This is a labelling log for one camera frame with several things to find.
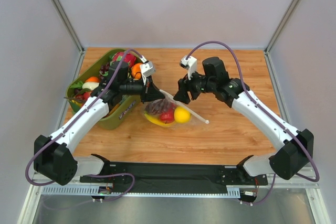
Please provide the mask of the fake yellow lemon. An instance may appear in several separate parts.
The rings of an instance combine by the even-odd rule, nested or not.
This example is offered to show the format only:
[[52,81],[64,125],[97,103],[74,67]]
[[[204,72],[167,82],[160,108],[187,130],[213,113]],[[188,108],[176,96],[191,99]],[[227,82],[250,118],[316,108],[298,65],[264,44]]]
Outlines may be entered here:
[[188,123],[191,119],[191,113],[187,109],[178,106],[174,110],[174,119],[177,123],[180,124]]

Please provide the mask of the clear zip top bag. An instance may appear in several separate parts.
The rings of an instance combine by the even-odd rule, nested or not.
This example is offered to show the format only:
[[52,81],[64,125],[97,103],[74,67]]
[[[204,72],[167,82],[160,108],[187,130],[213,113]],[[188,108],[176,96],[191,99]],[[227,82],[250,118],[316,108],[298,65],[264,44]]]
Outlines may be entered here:
[[[178,106],[181,106],[181,107],[187,109],[187,110],[191,113],[191,119],[190,119],[190,121],[189,121],[188,123],[180,124],[180,123],[177,123],[177,122],[175,121],[176,124],[175,124],[174,126],[172,126],[172,127],[165,127],[165,128],[174,128],[174,127],[179,127],[179,126],[183,126],[183,125],[187,125],[187,126],[189,126],[189,125],[197,125],[197,124],[199,124],[199,123],[209,124],[209,120],[203,118],[202,116],[200,116],[199,114],[197,114],[195,111],[193,111],[192,109],[188,108],[184,103],[175,101],[175,100],[173,99],[173,96],[172,96],[171,94],[169,94],[168,92],[166,92],[166,91],[164,91],[164,90],[160,90],[160,91],[165,95],[165,99],[168,99],[168,100],[170,100],[171,102],[173,102],[173,103],[175,104],[176,108],[177,108]],[[146,105],[147,105],[148,103],[150,103],[150,102],[146,102],[146,103],[144,104],[143,111],[142,111],[143,115],[144,115],[144,113],[145,113],[145,110],[144,110],[144,109],[145,109],[145,107],[146,107]],[[154,117],[160,119],[160,115],[152,115],[152,116],[154,116]]]

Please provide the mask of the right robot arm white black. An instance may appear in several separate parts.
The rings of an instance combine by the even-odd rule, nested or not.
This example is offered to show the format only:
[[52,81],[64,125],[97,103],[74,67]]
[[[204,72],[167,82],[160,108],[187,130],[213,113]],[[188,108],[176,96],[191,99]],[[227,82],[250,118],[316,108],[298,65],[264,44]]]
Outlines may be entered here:
[[313,134],[298,130],[265,106],[238,78],[230,78],[224,63],[218,57],[202,62],[204,74],[196,71],[197,60],[192,56],[181,59],[187,74],[178,81],[174,100],[189,104],[201,93],[212,93],[217,100],[239,112],[251,121],[270,140],[276,152],[264,156],[249,156],[241,161],[250,176],[276,174],[289,180],[308,164],[313,154]]

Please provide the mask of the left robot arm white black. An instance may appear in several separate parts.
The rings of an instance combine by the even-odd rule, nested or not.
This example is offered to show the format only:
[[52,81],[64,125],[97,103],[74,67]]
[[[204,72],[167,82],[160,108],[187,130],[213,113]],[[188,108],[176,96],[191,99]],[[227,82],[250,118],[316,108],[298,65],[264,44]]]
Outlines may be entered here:
[[152,74],[155,67],[146,61],[140,66],[139,80],[129,77],[126,62],[114,62],[99,85],[92,91],[81,109],[49,137],[40,135],[34,142],[34,170],[52,181],[68,184],[74,177],[101,175],[106,160],[96,155],[73,156],[82,138],[122,99],[123,95],[138,95],[142,102],[163,99]]

